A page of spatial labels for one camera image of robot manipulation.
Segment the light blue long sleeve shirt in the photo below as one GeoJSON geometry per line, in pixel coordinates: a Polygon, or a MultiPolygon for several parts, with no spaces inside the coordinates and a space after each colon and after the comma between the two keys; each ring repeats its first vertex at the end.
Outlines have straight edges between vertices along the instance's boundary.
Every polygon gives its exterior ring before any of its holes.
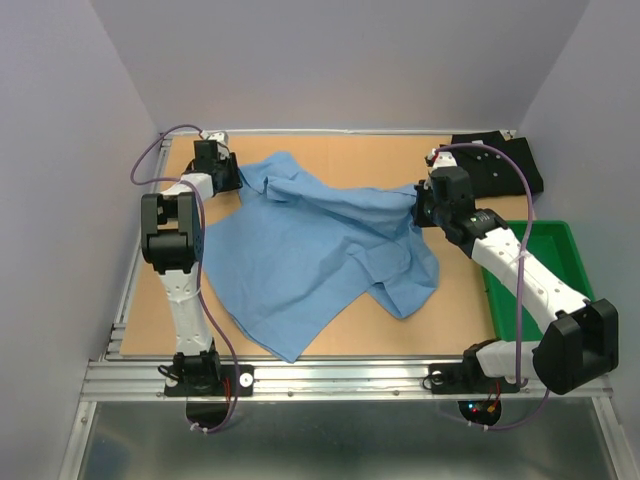
{"type": "Polygon", "coordinates": [[[338,189],[287,152],[240,170],[240,208],[205,233],[204,273],[241,332],[294,362],[362,294],[404,319],[439,284],[415,191],[338,189]]]}

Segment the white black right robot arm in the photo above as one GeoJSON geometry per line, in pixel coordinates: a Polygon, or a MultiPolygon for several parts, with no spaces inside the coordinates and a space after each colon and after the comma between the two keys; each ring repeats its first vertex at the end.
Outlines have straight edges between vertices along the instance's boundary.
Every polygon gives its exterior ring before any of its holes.
{"type": "Polygon", "coordinates": [[[529,313],[542,333],[539,341],[472,345],[459,364],[437,375],[437,388],[482,392],[495,379],[513,384],[539,380],[563,395],[618,367],[619,315],[614,305],[571,288],[527,250],[524,239],[502,217],[478,208],[464,169],[436,168],[415,190],[415,225],[441,228],[451,244],[515,295],[516,312],[529,313]]]}

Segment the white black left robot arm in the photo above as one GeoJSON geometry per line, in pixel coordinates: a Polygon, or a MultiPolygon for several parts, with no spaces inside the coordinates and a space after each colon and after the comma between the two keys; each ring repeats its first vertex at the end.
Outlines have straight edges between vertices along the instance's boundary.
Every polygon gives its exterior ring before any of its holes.
{"type": "Polygon", "coordinates": [[[200,300],[205,224],[200,203],[242,187],[236,156],[223,132],[194,142],[194,158],[181,177],[141,198],[141,250],[159,276],[173,319],[176,352],[160,366],[165,394],[230,396],[235,373],[220,363],[200,300]]]}

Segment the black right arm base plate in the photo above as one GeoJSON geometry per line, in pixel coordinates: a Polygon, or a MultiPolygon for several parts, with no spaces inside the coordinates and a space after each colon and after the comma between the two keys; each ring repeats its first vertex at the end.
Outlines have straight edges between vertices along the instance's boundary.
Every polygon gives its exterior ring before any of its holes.
{"type": "Polygon", "coordinates": [[[422,379],[422,387],[436,395],[518,393],[520,388],[504,377],[484,375],[478,366],[460,363],[434,363],[422,379]]]}

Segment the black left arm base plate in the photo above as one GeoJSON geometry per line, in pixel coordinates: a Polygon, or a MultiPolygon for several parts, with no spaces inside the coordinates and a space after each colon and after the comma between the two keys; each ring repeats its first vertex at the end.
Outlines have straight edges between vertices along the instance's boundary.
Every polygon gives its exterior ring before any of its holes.
{"type": "Polygon", "coordinates": [[[218,374],[186,375],[182,378],[173,367],[161,365],[165,373],[163,394],[169,398],[251,397],[254,393],[254,366],[222,364],[218,374]]]}

